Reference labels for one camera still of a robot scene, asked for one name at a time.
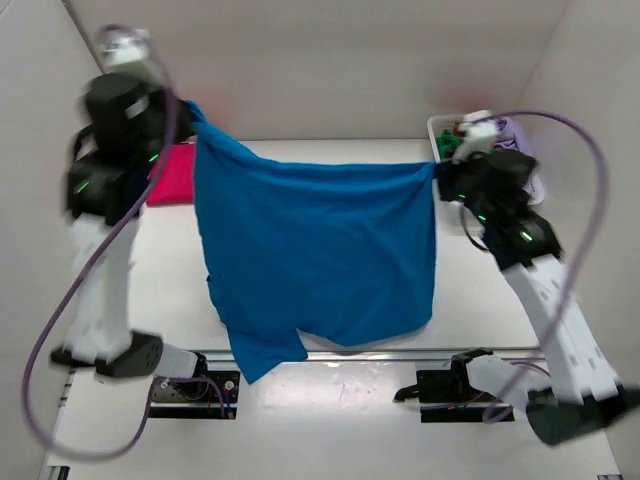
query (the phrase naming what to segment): pink cloth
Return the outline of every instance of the pink cloth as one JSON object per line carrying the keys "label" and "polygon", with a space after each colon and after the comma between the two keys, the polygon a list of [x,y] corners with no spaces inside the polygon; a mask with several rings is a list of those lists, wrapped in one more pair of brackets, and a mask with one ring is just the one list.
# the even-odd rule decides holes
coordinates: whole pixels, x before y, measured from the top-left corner
{"label": "pink cloth", "polygon": [[162,178],[147,199],[150,207],[193,203],[193,161],[196,145],[174,145]]}

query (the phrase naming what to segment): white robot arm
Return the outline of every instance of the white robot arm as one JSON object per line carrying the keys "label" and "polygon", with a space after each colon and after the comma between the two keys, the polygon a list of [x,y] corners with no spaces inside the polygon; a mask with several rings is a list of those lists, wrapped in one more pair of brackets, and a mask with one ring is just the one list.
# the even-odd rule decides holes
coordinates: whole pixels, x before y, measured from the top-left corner
{"label": "white robot arm", "polygon": [[[132,42],[126,36],[112,39],[106,63],[113,71],[96,77],[84,96],[92,124],[78,133],[66,174],[66,211],[78,272],[145,191],[162,148],[164,90],[154,81],[159,76],[146,47]],[[193,135],[189,108],[179,103],[176,141]],[[80,156],[88,138],[97,148]],[[140,213],[124,226],[85,279],[77,295],[76,319],[50,360],[95,368],[113,378],[201,376],[207,371],[202,355],[130,329],[129,270]],[[202,385],[192,382],[180,388],[197,390]]]}
{"label": "white robot arm", "polygon": [[[490,112],[476,112],[460,125],[463,143],[453,159],[436,167],[440,199],[462,201],[482,225],[486,251],[520,299],[550,378],[526,374],[505,391],[519,367],[487,349],[454,356],[452,370],[461,389],[487,392],[524,412],[540,440],[558,445],[606,428],[636,409],[640,390],[622,385],[573,296],[555,335],[544,338],[567,269],[551,225],[529,207],[522,188],[537,161],[514,150],[492,152],[497,127],[492,121],[477,122],[489,116]],[[402,400],[402,390],[398,393],[396,400]]]}

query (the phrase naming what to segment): blue t-shirt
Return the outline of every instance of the blue t-shirt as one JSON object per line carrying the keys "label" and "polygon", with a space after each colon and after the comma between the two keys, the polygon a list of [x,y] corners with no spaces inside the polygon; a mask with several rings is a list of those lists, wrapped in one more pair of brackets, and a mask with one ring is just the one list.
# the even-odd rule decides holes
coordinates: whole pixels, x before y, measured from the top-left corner
{"label": "blue t-shirt", "polygon": [[356,346],[427,323],[433,163],[280,163],[191,108],[209,293],[249,383],[307,358],[298,331]]}

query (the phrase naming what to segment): white table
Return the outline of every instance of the white table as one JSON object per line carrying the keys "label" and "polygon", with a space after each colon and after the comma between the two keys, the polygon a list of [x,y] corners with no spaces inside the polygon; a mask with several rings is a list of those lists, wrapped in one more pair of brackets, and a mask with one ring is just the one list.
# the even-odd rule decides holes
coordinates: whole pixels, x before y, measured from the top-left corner
{"label": "white table", "polygon": [[[422,424],[417,404],[390,400],[415,383],[411,362],[280,365],[242,382],[233,421],[152,419],[113,462],[71,463],[68,480],[548,480],[618,473],[603,434],[557,449],[515,422]],[[59,422],[69,445],[104,451],[135,431],[148,381],[113,386],[76,376]],[[69,465],[55,457],[49,465]]]}
{"label": "white table", "polygon": [[[429,158],[414,140],[248,142],[256,153],[281,161],[402,163]],[[366,350],[531,348],[537,345],[524,310],[491,255],[476,250],[438,215],[438,255],[433,318],[416,334]],[[161,333],[180,347],[229,350],[224,326],[209,300],[200,237],[191,206],[146,209],[134,249],[131,323]],[[310,351],[340,350],[303,335]]]}
{"label": "white table", "polygon": [[[425,144],[315,141],[250,146],[283,161],[353,163],[415,161],[423,157]],[[208,297],[192,207],[147,209],[134,261],[134,327],[159,332],[183,348],[229,351]],[[304,343],[316,352],[339,350],[309,336]],[[427,425],[420,423],[416,404],[390,401],[398,388],[415,383],[418,358],[442,365],[451,355],[440,352],[443,349],[488,346],[524,355],[536,344],[524,311],[491,256],[439,222],[435,309],[421,332],[363,347],[373,355],[327,360],[327,354],[318,353],[312,361],[282,364],[254,385],[242,380],[236,420],[152,419],[127,456],[98,466],[72,463],[68,480],[595,480],[598,474],[617,473],[603,434],[548,449],[521,415],[516,422],[494,426]],[[76,375],[61,410],[59,439],[94,450],[123,444],[139,421],[147,385],[148,380],[101,384],[90,374]],[[48,462],[69,465],[56,457]]]}

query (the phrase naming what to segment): white wall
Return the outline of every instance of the white wall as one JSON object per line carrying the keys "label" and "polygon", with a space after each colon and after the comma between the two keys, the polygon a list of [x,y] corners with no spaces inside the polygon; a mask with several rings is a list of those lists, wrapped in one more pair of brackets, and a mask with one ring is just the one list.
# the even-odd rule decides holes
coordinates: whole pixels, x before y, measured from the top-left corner
{"label": "white wall", "polygon": [[[640,381],[639,46],[637,0],[572,0],[520,101],[577,120],[608,155],[609,218],[579,294],[603,350],[630,382]],[[591,206],[592,161],[582,145],[564,142],[562,127],[529,125],[553,197],[546,214],[573,251]],[[612,429],[609,438],[625,480],[640,478],[640,416]]]}
{"label": "white wall", "polygon": [[568,0],[68,1],[89,32],[149,29],[211,121],[273,140],[424,138],[430,115],[513,106]]}
{"label": "white wall", "polygon": [[[71,244],[60,181],[75,105],[98,74],[59,0],[3,0],[0,14],[0,478],[36,478],[43,452],[27,434],[19,384],[27,355],[69,283]],[[46,354],[34,377],[36,408],[51,428],[62,374]]]}

